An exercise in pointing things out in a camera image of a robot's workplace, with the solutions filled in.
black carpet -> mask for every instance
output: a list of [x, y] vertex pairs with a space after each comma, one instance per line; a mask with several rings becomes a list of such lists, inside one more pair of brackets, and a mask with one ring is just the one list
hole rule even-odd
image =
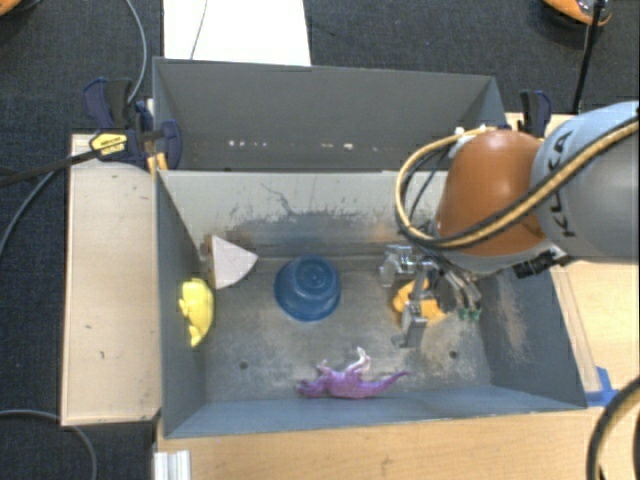
[[[153, 55], [161, 54], [161, 0], [132, 0]], [[571, 109], [584, 29], [535, 0], [304, 0], [316, 65], [497, 78], [507, 110], [540, 89]], [[638, 98], [638, 0], [614, 2], [596, 44], [585, 109]], [[81, 90], [98, 76], [136, 78], [135, 22], [122, 0], [44, 0], [0, 18], [0, 166], [27, 169], [63, 157], [74, 130], [92, 129]], [[140, 97], [151, 95], [147, 76]], [[59, 174], [24, 214], [0, 258], [0, 410], [59, 409], [66, 181]], [[31, 190], [0, 189], [0, 233]], [[150, 424], [92, 427], [99, 478], [147, 478]], [[0, 420], [0, 478], [88, 478], [80, 441], [35, 419]]]

blue cup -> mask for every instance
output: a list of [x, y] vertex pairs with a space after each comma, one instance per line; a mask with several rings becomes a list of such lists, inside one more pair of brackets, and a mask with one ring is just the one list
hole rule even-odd
[[338, 306], [338, 271], [322, 256], [299, 256], [278, 271], [274, 292], [280, 307], [296, 320], [321, 320]]

purple toy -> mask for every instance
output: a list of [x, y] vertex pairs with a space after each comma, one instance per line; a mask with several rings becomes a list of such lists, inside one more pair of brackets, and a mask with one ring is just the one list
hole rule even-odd
[[371, 366], [371, 358], [360, 347], [358, 347], [358, 354], [360, 359], [347, 366], [343, 372], [336, 372], [329, 368], [325, 359], [317, 366], [320, 376], [313, 382], [300, 381], [298, 393], [309, 398], [318, 398], [325, 392], [336, 398], [369, 398], [387, 389], [400, 377], [410, 375], [403, 370], [380, 381], [362, 380], [362, 374]]

yellow cable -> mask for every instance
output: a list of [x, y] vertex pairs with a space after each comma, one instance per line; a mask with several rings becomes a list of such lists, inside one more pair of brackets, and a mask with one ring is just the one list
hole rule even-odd
[[[494, 128], [486, 128], [486, 131], [493, 130]], [[614, 144], [620, 142], [626, 137], [632, 135], [634, 132], [638, 130], [638, 121], [634, 121], [633, 123], [620, 128], [609, 135], [603, 137], [602, 139], [594, 142], [589, 147], [587, 147], [582, 153], [577, 155], [572, 161], [567, 163], [562, 169], [558, 170], [552, 178], [550, 178], [547, 183], [545, 183], [542, 187], [540, 187], [536, 192], [531, 194], [527, 199], [522, 201], [518, 206], [516, 206], [509, 213], [505, 214], [501, 218], [496, 219], [494, 222], [489, 223], [482, 228], [474, 231], [473, 233], [469, 233], [463, 237], [447, 240], [446, 238], [437, 239], [436, 237], [427, 235], [415, 228], [407, 214], [402, 204], [402, 181], [406, 173], [413, 167], [413, 165], [426, 153], [433, 151], [434, 149], [441, 148], [443, 146], [449, 145], [453, 142], [459, 140], [462, 136], [466, 135], [478, 135], [482, 133], [482, 129], [475, 129], [464, 134], [452, 135], [450, 137], [446, 137], [437, 142], [428, 144], [420, 148], [416, 151], [409, 160], [405, 162], [405, 164], [400, 169], [398, 173], [398, 178], [396, 180], [395, 187], [395, 207], [398, 217], [402, 224], [407, 228], [409, 234], [414, 238], [418, 238], [420, 240], [438, 240], [438, 248], [449, 249], [456, 247], [464, 247], [470, 244], [475, 243], [478, 240], [482, 240], [483, 238], [491, 235], [494, 232], [499, 231], [500, 229], [508, 226], [518, 218], [525, 215], [528, 211], [530, 211], [533, 207], [535, 207], [539, 202], [557, 190], [558, 186], [564, 183], [569, 177], [571, 177], [578, 169], [580, 169], [583, 165], [589, 162], [592, 158], [599, 155], [605, 149], [613, 146]]]

label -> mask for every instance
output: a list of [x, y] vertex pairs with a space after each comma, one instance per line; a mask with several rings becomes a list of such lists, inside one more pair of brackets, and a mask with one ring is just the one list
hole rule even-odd
[[121, 153], [127, 148], [127, 136], [124, 133], [101, 133], [89, 142], [91, 149], [98, 151], [100, 156]]

